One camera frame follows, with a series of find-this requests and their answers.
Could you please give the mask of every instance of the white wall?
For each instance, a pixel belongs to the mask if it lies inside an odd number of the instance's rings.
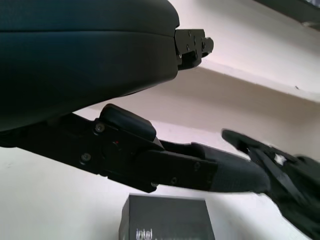
[[[253,0],[169,1],[181,28],[204,29],[214,40],[208,60],[320,93],[319,32]]]

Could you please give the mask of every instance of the black box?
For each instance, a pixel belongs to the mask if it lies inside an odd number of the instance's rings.
[[[206,201],[130,195],[124,204],[119,240],[214,240]]]

